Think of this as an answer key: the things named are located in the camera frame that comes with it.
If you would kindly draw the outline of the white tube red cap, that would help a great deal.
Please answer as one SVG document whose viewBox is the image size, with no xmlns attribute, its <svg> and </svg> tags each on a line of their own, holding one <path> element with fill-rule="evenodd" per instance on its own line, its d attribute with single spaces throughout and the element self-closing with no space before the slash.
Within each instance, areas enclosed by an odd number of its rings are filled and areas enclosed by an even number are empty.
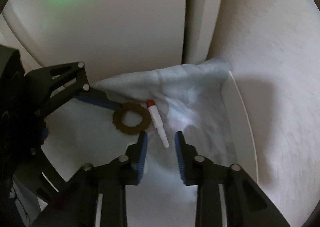
<svg viewBox="0 0 320 227">
<path fill-rule="evenodd" d="M 167 149 L 169 147 L 169 141 L 167 139 L 167 135 L 165 133 L 165 129 L 163 127 L 163 121 L 161 119 L 161 116 L 159 114 L 159 110 L 156 106 L 156 103 L 154 100 L 147 100 L 146 106 L 148 108 L 148 111 L 151 116 L 151 120 L 153 122 L 153 126 L 158 132 L 158 135 L 163 143 L 163 146 Z"/>
</svg>

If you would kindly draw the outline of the white low table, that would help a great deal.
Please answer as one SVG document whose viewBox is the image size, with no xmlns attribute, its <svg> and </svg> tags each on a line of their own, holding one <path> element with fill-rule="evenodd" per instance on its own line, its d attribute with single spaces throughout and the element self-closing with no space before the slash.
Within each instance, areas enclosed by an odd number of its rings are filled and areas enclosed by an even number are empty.
<svg viewBox="0 0 320 227">
<path fill-rule="evenodd" d="M 221 97 L 231 127 L 236 161 L 259 183 L 257 152 L 246 106 L 231 72 L 221 85 Z"/>
</svg>

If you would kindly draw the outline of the brown scrunchie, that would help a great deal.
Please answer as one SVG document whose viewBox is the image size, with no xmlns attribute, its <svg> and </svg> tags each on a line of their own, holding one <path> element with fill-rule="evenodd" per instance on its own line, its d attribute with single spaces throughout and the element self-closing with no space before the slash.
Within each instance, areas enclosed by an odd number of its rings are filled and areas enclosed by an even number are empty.
<svg viewBox="0 0 320 227">
<path fill-rule="evenodd" d="M 149 111 L 139 103 L 125 102 L 114 111 L 112 123 L 126 135 L 137 135 L 151 124 Z"/>
</svg>

